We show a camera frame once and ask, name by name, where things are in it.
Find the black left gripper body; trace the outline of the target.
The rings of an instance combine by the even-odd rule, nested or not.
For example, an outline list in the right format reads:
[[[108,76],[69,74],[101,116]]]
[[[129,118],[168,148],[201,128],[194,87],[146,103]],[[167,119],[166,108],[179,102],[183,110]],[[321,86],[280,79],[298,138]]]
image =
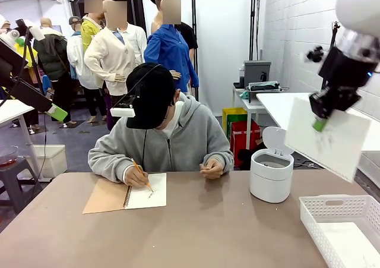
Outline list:
[[[1,39],[1,85],[12,86],[12,80],[19,77],[27,64],[25,57],[22,57],[4,39]]]

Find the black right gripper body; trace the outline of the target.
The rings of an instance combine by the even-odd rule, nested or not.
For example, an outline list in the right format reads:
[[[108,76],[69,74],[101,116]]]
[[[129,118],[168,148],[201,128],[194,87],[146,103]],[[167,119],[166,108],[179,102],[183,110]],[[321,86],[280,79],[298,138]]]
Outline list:
[[[325,58],[318,75],[322,77],[322,86],[363,87],[375,70],[374,62],[359,61],[343,54],[333,46]]]

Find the person's left hand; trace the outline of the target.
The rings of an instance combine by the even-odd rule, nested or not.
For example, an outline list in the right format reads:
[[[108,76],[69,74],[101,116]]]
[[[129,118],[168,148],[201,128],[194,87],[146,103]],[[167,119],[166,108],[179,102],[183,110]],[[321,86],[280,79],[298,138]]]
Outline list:
[[[218,179],[223,174],[223,166],[219,160],[211,158],[205,165],[199,165],[199,171],[207,179]]]

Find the person's right hand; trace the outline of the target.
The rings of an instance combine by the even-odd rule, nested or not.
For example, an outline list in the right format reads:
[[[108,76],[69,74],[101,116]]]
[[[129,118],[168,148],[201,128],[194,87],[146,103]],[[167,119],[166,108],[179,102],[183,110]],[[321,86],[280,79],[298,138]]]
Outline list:
[[[125,171],[123,182],[135,188],[145,187],[149,183],[148,174],[146,172],[141,173],[135,167],[130,167]]]

